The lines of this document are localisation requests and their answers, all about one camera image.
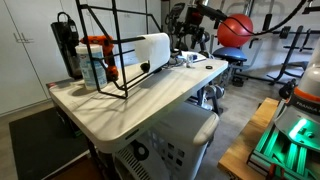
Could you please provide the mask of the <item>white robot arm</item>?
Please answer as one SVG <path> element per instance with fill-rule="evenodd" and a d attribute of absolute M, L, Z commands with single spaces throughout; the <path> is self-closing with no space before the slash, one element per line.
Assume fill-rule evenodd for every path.
<path fill-rule="evenodd" d="M 275 125 L 293 143 L 320 151 L 320 39 Z"/>

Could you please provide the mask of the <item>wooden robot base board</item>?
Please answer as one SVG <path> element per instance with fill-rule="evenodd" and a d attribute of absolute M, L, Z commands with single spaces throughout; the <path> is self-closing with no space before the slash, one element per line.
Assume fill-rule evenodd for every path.
<path fill-rule="evenodd" d="M 227 175 L 228 180 L 265 179 L 247 165 L 247 160 L 271 122 L 277 106 L 278 100 L 266 98 L 218 161 L 217 167 Z"/>

